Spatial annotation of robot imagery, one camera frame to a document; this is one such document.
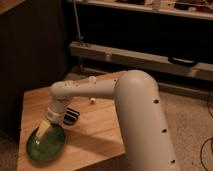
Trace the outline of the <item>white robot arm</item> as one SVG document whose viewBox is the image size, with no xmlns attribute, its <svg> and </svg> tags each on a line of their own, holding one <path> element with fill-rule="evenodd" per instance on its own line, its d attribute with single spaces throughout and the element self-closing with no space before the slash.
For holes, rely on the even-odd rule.
<svg viewBox="0 0 213 171">
<path fill-rule="evenodd" d="M 60 81 L 50 87 L 52 101 L 36 136 L 62 121 L 75 96 L 112 99 L 132 171 L 180 171 L 158 84 L 149 74 L 130 70 L 116 79 L 86 82 Z"/>
</svg>

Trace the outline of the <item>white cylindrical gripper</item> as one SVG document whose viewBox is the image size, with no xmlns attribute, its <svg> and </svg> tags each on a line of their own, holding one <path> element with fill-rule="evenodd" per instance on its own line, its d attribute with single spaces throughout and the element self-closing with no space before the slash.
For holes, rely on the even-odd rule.
<svg viewBox="0 0 213 171">
<path fill-rule="evenodd" d="M 64 105 L 57 101 L 52 101 L 47 108 L 46 112 L 46 118 L 54 124 L 58 124 L 63 120 L 64 116 Z M 38 138 L 41 138 L 45 132 L 50 127 L 50 122 L 48 120 L 43 120 L 41 124 L 38 127 L 38 131 L 36 133 L 36 136 Z"/>
</svg>

